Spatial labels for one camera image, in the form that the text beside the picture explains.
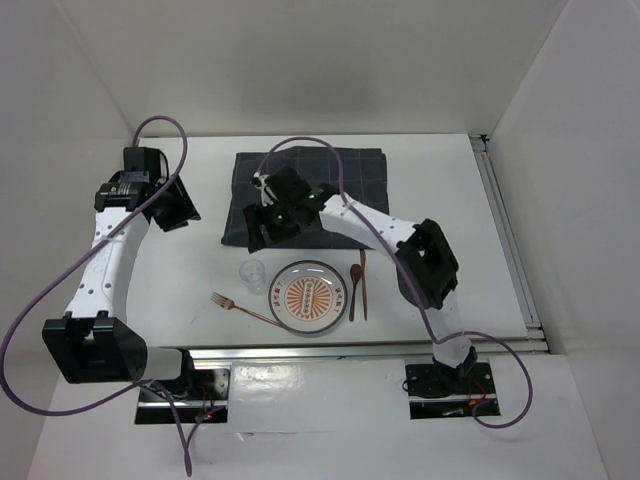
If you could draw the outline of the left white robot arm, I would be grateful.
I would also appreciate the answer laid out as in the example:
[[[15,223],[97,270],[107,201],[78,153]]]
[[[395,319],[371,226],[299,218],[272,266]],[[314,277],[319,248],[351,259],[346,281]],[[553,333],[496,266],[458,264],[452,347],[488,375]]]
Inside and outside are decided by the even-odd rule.
[[[200,216],[181,180],[169,179],[158,149],[127,147],[124,167],[95,195],[98,252],[86,263],[62,317],[45,322],[42,337],[72,384],[161,381],[176,399],[196,390],[197,374],[176,348],[151,347],[127,325],[126,306],[135,260],[149,226],[164,232]]]

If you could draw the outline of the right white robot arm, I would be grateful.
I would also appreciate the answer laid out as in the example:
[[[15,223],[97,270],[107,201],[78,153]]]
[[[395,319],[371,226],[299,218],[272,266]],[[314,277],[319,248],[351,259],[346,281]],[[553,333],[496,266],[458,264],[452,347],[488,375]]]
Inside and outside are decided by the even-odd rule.
[[[401,295],[419,309],[432,340],[438,384],[457,392],[469,383],[477,352],[444,311],[458,286],[459,263],[438,223],[385,214],[355,200],[342,185],[313,187],[288,166],[273,174],[256,172],[251,185],[260,195],[257,203],[243,209],[251,253],[316,226],[387,256],[395,267]]]

